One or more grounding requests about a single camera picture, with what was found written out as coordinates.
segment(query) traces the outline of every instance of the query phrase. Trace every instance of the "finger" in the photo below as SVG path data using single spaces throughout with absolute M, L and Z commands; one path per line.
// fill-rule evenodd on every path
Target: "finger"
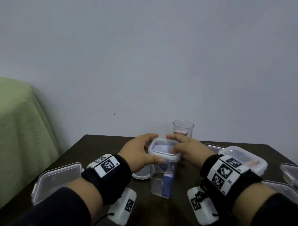
M 146 154 L 145 165 L 162 164 L 163 162 L 164 162 L 164 160 L 161 156 Z
M 140 139 L 141 141 L 143 141 L 143 142 L 148 142 L 148 141 L 150 141 L 150 140 L 153 140 L 154 138 L 158 138 L 158 134 L 156 134 L 156 133 L 147 133 L 147 134 L 144 134 L 144 135 L 139 135 L 139 136 L 137 136 L 136 138 L 137 139 Z
M 177 140 L 180 143 L 189 142 L 190 139 L 191 139 L 190 137 L 187 137 L 187 136 L 182 135 L 180 133 L 166 135 L 166 138 L 171 139 L 171 140 Z
M 171 152 L 172 154 L 183 153 L 183 152 L 185 152 L 186 147 L 187 147 L 187 144 L 186 144 L 186 143 L 179 143 L 179 144 L 177 144 L 175 147 L 173 147 L 173 148 L 170 150 L 170 152 Z

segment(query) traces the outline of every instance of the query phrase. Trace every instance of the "person's left hand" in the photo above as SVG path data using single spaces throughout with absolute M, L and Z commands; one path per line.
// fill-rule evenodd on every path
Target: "person's left hand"
M 126 160 L 132 173 L 140 171 L 146 165 L 162 164 L 164 162 L 161 156 L 145 153 L 145 149 L 149 147 L 146 142 L 158 138 L 158 136 L 155 133 L 139 135 L 128 141 L 120 150 L 118 155 Z

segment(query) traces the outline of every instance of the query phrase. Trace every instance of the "qr code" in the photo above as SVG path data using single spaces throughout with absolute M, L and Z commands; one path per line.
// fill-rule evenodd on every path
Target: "qr code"
M 102 157 L 100 157 L 99 159 L 96 159 L 95 162 L 96 162 L 96 163 L 99 163 L 99 162 L 101 162 L 102 160 L 104 160 L 105 158 L 106 158 L 106 157 L 102 156 Z
M 242 163 L 238 162 L 236 159 L 233 159 L 233 158 L 226 160 L 226 162 L 229 163 L 234 168 L 237 168 L 242 165 Z
M 233 172 L 233 170 L 231 170 L 229 167 L 226 166 L 226 164 L 222 164 L 217 172 L 223 176 L 224 179 L 227 179 L 231 173 Z
M 190 202 L 191 202 L 194 210 L 198 210 L 198 209 L 202 208 L 197 198 L 191 199 Z
M 224 179 L 222 179 L 219 175 L 214 174 L 212 181 L 211 181 L 218 189 L 221 189 L 221 187 L 224 184 Z
M 134 202 L 131 199 L 128 199 L 128 202 L 126 204 L 125 210 L 127 210 L 128 212 L 131 211 L 132 209 L 132 205 L 134 204 Z
M 104 163 L 102 163 L 101 167 L 103 168 L 103 170 L 106 173 L 115 168 L 114 164 L 109 159 L 107 161 L 105 161 Z

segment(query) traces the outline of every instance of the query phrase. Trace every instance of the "person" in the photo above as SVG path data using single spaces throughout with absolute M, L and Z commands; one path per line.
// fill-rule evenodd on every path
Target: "person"
M 163 163 L 162 157 L 148 155 L 145 152 L 148 148 L 146 143 L 158 136 L 158 134 L 137 136 L 123 146 L 117 159 L 126 161 L 131 171 L 129 173 L 138 172 L 149 164 Z M 179 142 L 171 149 L 172 153 L 181 153 L 187 161 L 199 169 L 204 167 L 208 159 L 215 156 L 214 152 L 193 138 L 182 134 L 170 134 L 166 138 Z M 107 194 L 102 195 L 93 183 L 80 177 L 19 216 L 10 226 L 91 225 L 92 219 L 104 202 L 107 203 L 105 196 Z M 242 225 L 290 224 L 296 222 L 298 205 L 263 183 L 256 182 L 236 197 L 232 213 Z

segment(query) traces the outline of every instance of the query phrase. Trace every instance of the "green fabric cover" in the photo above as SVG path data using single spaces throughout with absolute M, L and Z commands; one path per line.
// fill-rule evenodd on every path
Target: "green fabric cover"
M 0 78 L 0 208 L 60 154 L 30 85 Z

